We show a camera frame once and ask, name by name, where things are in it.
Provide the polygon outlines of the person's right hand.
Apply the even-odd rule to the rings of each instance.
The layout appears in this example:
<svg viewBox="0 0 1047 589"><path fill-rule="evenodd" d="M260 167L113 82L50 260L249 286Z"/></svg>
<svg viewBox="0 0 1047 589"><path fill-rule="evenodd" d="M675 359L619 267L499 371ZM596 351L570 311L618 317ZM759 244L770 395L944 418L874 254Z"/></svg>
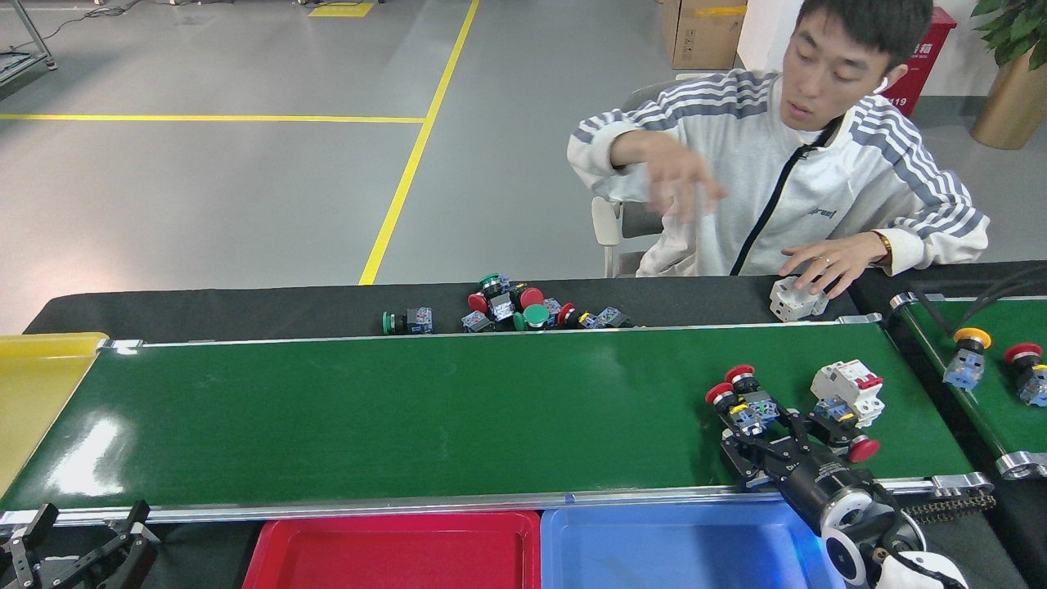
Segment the person's right hand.
<svg viewBox="0 0 1047 589"><path fill-rule="evenodd" d="M710 164L691 149L672 145L648 146L648 189L645 208L658 216L676 216L691 223L696 216L710 216L726 197L723 186Z"/></svg>

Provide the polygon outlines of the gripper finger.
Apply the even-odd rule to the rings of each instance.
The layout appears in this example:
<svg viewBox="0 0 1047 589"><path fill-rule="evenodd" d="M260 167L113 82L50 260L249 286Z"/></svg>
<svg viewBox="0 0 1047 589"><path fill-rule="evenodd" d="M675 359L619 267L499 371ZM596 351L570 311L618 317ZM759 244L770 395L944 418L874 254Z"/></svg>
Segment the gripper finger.
<svg viewBox="0 0 1047 589"><path fill-rule="evenodd" d="M144 526L150 506L136 501L115 537L79 558L62 573L63 588L139 588L156 560L157 536Z"/></svg>
<svg viewBox="0 0 1047 589"><path fill-rule="evenodd" d="M55 526L60 511L55 504L44 503L34 515L30 525L5 537L2 544L1 574L8 569L14 577L2 588L49 588L42 577L41 560L37 549Z"/></svg>

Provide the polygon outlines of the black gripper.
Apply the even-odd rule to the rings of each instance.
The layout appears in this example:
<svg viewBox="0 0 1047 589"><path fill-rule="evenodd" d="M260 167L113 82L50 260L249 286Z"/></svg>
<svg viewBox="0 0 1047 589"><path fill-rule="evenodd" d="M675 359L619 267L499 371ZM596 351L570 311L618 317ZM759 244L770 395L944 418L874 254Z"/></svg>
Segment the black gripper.
<svg viewBox="0 0 1047 589"><path fill-rule="evenodd" d="M837 421L786 407L781 424L793 441L778 456L722 430L723 465L736 474L739 486L745 492L781 492L812 533L859 521L874 499L870 485L848 467L852 445L861 438L857 420Z"/></svg>

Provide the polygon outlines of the person's left hand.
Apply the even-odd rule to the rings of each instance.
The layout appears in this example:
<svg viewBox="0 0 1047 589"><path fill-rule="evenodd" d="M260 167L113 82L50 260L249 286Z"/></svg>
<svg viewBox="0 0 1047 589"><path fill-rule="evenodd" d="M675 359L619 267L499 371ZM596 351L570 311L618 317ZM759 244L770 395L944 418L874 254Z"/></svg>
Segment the person's left hand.
<svg viewBox="0 0 1047 589"><path fill-rule="evenodd" d="M779 269L785 277L796 271L798 290L824 294L833 299L860 278L868 266L890 257L891 250L878 232L860 232L852 237L821 240L781 250L788 257Z"/></svg>

